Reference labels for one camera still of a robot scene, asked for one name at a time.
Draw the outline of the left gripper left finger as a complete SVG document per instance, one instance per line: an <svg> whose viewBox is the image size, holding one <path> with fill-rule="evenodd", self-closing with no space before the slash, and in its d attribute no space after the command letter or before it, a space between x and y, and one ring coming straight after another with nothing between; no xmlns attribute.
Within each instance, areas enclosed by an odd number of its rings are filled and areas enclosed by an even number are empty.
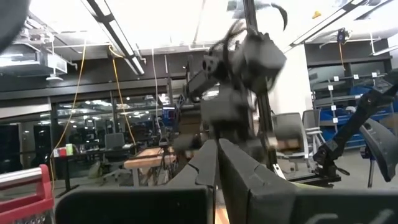
<svg viewBox="0 0 398 224"><path fill-rule="evenodd" d="M214 223L218 146L208 140L167 184L76 190L55 207L55 221L89 223Z"/></svg>

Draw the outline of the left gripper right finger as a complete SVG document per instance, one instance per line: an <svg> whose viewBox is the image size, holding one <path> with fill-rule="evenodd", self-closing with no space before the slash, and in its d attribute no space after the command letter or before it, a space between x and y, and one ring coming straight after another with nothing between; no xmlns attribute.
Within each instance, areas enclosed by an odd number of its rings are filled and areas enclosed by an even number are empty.
<svg viewBox="0 0 398 224"><path fill-rule="evenodd" d="M227 139L219 140L218 160L231 223L397 224L396 191L298 186Z"/></svg>

